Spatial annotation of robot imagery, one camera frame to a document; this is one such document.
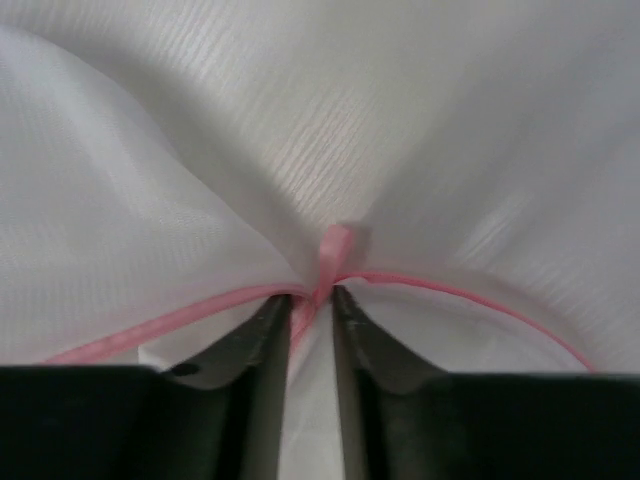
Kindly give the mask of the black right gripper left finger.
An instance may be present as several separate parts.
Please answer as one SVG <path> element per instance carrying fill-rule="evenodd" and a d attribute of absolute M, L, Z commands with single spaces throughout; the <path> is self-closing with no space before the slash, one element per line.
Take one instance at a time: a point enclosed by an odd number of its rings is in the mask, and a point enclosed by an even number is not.
<path fill-rule="evenodd" d="M 5 479 L 273 479 L 292 299 L 165 370 L 1 370 Z"/>

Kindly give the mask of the white mesh pink-trimmed laundry bag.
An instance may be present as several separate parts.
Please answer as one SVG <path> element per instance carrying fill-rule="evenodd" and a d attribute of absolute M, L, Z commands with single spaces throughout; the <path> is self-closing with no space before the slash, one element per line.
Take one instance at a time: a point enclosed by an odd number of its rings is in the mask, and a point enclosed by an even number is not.
<path fill-rule="evenodd" d="M 340 286 L 450 373 L 639 380 L 638 3 L 2 3 L 1 370 L 288 295 L 273 479 L 349 479 Z"/>

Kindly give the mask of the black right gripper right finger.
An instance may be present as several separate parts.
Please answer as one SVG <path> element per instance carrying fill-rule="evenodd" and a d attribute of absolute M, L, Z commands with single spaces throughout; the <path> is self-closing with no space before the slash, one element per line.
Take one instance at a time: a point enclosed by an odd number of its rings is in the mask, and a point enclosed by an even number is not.
<path fill-rule="evenodd" d="M 332 293 L 349 479 L 635 479 L 631 375 L 450 373 Z"/>

